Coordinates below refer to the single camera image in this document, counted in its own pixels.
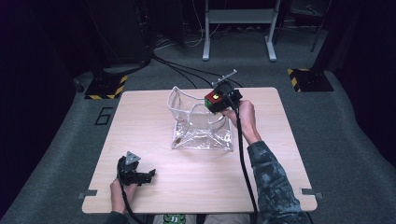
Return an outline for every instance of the wooden table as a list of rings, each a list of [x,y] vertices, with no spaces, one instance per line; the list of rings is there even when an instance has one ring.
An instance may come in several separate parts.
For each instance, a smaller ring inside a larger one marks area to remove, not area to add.
[[[284,166],[296,197],[304,211],[317,207],[315,197],[302,195],[311,189],[283,105],[274,88],[239,89],[256,109],[257,127],[263,141]],[[211,90],[183,90],[204,97]],[[233,130],[233,152],[221,150],[172,149],[175,120],[167,107],[166,91],[126,91],[108,132],[102,154],[86,196],[85,213],[111,211],[110,183],[117,172],[118,159],[129,150],[141,157],[137,172],[157,169],[150,184],[139,187],[132,209],[140,214],[197,214],[252,212],[253,206],[242,173],[237,130]],[[248,153],[245,163],[257,201],[256,183]]]

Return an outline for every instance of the person's right hand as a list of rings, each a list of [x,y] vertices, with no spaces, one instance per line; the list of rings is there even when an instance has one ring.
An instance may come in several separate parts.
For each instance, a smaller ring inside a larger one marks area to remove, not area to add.
[[[236,127],[236,114],[233,110],[225,109],[220,113],[227,116]],[[261,141],[262,138],[256,128],[254,105],[249,100],[240,101],[239,118],[241,119],[242,135],[246,138],[247,143],[251,145],[252,143]]]

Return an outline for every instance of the sleeve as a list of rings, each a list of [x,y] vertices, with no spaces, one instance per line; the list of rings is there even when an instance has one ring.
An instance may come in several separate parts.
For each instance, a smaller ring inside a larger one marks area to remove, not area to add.
[[[257,184],[259,209],[268,223],[310,223],[295,198],[286,172],[263,142],[247,148]]]
[[[105,224],[127,224],[128,223],[128,218],[118,212],[112,211],[105,222]]]

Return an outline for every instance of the black device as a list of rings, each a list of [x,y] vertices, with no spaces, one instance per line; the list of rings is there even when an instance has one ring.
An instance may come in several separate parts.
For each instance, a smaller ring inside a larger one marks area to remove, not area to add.
[[[138,173],[136,171],[137,165],[139,164],[140,157],[127,152],[126,157],[121,157],[117,165],[117,177],[119,178],[122,185],[129,186],[131,184],[142,184],[151,183],[151,178],[155,176],[155,169],[151,170],[147,174]]]
[[[233,70],[231,74],[219,78],[216,83],[212,83],[214,90],[205,96],[205,106],[213,114],[216,114],[229,106],[234,109],[238,106],[239,100],[242,99],[242,95],[239,90],[235,90],[227,80],[228,77],[235,73],[236,70]]]

